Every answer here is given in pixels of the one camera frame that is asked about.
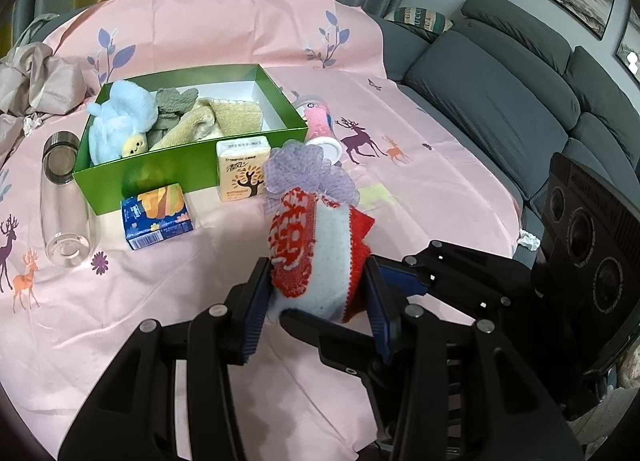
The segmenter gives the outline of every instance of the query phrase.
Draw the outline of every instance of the mesh loofah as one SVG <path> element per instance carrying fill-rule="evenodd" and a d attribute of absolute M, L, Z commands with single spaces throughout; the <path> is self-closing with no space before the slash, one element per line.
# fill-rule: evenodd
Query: mesh loofah
<path fill-rule="evenodd" d="M 275 213 L 285 192 L 300 188 L 320 192 L 340 203 L 357 206 L 360 192 L 349 175 L 339 166 L 324 159 L 318 145 L 305 145 L 290 139 L 282 148 L 274 148 L 263 165 L 267 200 L 264 211 Z"/>

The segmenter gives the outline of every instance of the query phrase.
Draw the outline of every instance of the pink sheet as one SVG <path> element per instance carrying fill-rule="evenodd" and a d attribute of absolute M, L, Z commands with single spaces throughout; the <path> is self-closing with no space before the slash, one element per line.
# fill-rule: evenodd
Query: pink sheet
<path fill-rule="evenodd" d="M 336 34 L 334 19 L 339 31 L 349 29 L 348 36 Z M 107 47 L 98 54 L 100 41 L 106 44 L 101 29 L 115 46 L 111 53 Z M 385 78 L 382 34 L 357 8 L 334 0 L 113 0 L 69 21 L 47 43 L 80 62 L 95 91 L 103 73 L 114 80 L 184 66 L 259 62 L 289 98 L 322 96 L 334 120 L 345 125 L 336 127 L 345 148 L 354 142 L 346 138 L 360 132 L 342 118 L 358 123 L 377 144 L 378 151 L 358 147 L 377 157 L 355 151 L 353 160 L 342 157 L 360 189 L 359 208 L 376 218 L 367 238 L 374 253 L 400 259 L 441 239 L 513 254 L 518 215 L 510 194 Z M 14 314 L 13 292 L 2 284 L 0 380 L 53 455 L 91 387 L 140 321 L 153 317 L 167 325 L 193 318 L 244 282 L 257 258 L 268 253 L 261 199 L 222 203 L 215 189 L 207 189 L 187 195 L 196 222 L 190 234 L 133 252 L 114 212 L 100 218 L 96 250 L 108 264 L 99 257 L 71 271 L 49 264 L 38 208 L 42 146 L 57 130 L 81 134 L 86 116 L 81 109 L 45 123 L 0 174 L 0 192 L 12 185 L 0 197 L 0 220 L 12 214 L 19 221 L 9 278 L 25 272 L 21 256 L 29 247 L 38 253 L 40 268 L 33 288 L 39 307 L 23 311 L 17 304 Z M 442 318 L 470 322 L 430 297 L 416 301 Z M 368 329 L 364 316 L 351 325 Z M 250 460 L 354 460 L 375 439 L 360 381 L 321 365 L 315 349 L 277 325 L 265 327 L 255 356 L 231 375 Z M 184 387 L 180 394 L 179 453 L 188 457 Z"/>

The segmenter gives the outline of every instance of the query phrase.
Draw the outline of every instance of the camera lens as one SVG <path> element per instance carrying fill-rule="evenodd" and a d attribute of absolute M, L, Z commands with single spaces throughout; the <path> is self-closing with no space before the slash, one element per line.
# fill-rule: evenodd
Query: camera lens
<path fill-rule="evenodd" d="M 618 304 L 622 293 L 622 268 L 611 257 L 598 266 L 593 279 L 593 300 L 599 311 L 610 313 Z"/>
<path fill-rule="evenodd" d="M 587 214 L 580 210 L 574 214 L 569 227 L 569 251 L 574 259 L 582 263 L 593 246 L 593 225 Z"/>
<path fill-rule="evenodd" d="M 564 215 L 564 194 L 562 193 L 562 190 L 558 187 L 554 188 L 549 202 L 551 215 L 554 218 L 554 221 L 558 222 Z"/>

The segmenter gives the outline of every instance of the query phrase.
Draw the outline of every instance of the gray sofa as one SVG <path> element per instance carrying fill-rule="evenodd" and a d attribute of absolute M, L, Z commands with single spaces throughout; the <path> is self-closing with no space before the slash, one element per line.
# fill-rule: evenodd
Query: gray sofa
<path fill-rule="evenodd" d="M 388 78 L 494 172 L 523 227 L 542 237 L 554 152 L 640 206 L 640 115 L 599 63 L 508 0 L 466 0 L 462 15 L 433 43 L 376 19 Z M 534 254 L 519 248 L 531 266 Z"/>

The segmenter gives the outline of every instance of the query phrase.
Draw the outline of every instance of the clear water bottle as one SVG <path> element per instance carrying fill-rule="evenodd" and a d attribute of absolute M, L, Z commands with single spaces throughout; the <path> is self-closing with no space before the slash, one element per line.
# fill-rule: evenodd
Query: clear water bottle
<path fill-rule="evenodd" d="M 66 130 L 44 145 L 40 179 L 40 222 L 49 260 L 76 267 L 95 245 L 95 215 L 73 177 L 80 141 Z"/>

